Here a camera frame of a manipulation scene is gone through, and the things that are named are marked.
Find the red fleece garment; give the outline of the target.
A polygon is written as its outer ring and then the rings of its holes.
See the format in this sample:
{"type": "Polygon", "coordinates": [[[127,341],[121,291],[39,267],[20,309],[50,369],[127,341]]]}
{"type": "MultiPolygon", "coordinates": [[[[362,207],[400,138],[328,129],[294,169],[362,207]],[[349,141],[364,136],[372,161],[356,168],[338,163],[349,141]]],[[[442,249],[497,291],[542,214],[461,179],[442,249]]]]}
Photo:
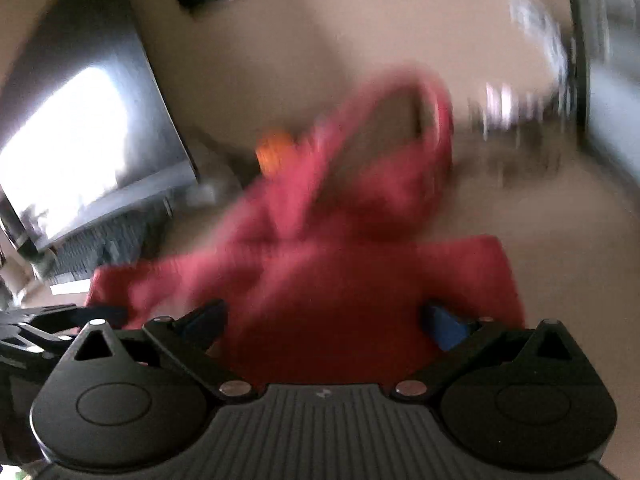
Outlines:
{"type": "Polygon", "coordinates": [[[456,318],[520,328],[523,307],[508,258],[492,236],[422,243],[451,167],[451,105],[420,70],[365,84],[314,126],[273,176],[253,183],[208,247],[182,256],[104,266],[89,306],[124,307],[139,328],[220,299],[228,324],[218,361],[268,384],[395,385],[437,356],[419,325],[436,300],[456,318]],[[337,179],[358,129],[392,96],[411,92],[435,123],[337,179]]]}

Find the left computer monitor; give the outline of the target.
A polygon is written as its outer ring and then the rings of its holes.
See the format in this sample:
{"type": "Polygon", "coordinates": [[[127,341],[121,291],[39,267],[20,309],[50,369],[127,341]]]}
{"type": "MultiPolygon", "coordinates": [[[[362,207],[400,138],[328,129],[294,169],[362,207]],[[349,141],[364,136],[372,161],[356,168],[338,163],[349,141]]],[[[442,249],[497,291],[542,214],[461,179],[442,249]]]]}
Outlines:
{"type": "Polygon", "coordinates": [[[129,0],[54,0],[1,89],[1,188],[35,248],[196,180],[129,0]]]}

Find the small white pink object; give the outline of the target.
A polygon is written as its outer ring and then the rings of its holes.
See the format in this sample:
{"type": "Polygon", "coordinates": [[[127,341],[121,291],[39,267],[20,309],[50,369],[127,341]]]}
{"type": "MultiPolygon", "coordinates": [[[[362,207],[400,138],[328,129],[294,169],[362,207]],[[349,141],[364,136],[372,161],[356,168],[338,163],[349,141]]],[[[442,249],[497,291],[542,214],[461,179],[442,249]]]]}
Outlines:
{"type": "Polygon", "coordinates": [[[518,118],[518,99],[506,84],[485,86],[485,124],[489,129],[508,130],[518,118]]]}

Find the right computer monitor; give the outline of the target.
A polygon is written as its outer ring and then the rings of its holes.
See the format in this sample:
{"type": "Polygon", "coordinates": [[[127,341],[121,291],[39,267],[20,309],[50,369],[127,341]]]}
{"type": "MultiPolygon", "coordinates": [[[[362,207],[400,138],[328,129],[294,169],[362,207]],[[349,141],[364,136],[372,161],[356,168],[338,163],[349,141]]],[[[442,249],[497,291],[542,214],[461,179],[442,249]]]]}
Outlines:
{"type": "Polygon", "coordinates": [[[639,184],[639,0],[570,0],[580,142],[639,184]]]}

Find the black keyboard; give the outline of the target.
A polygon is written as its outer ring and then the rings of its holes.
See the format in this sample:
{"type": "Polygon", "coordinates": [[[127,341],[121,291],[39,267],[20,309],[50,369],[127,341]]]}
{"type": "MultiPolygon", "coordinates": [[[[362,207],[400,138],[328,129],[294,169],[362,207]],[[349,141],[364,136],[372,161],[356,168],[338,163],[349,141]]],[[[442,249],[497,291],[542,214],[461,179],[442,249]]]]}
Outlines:
{"type": "Polygon", "coordinates": [[[165,205],[135,209],[70,236],[54,248],[47,285],[90,280],[100,266],[124,266],[154,257],[170,220],[165,205]]]}

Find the orange pumpkin toy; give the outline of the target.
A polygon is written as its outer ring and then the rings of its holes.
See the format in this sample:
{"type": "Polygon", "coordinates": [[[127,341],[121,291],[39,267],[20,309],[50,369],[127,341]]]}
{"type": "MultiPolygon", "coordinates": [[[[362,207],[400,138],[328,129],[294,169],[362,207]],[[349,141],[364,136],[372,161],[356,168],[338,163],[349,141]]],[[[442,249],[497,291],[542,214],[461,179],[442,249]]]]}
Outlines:
{"type": "Polygon", "coordinates": [[[294,136],[283,129],[268,130],[256,146],[256,157],[260,171],[266,177],[279,172],[296,154],[294,136]]]}

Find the computer monitor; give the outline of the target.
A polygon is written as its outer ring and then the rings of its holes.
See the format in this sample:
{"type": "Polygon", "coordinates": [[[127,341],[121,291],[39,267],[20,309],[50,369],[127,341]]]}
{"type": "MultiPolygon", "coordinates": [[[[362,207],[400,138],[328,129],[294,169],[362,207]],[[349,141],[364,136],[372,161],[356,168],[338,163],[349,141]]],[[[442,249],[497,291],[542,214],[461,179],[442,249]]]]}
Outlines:
{"type": "Polygon", "coordinates": [[[196,180],[129,0],[54,0],[1,89],[1,188],[35,248],[196,180]]]}
{"type": "Polygon", "coordinates": [[[570,0],[580,142],[639,184],[639,0],[570,0]]]}

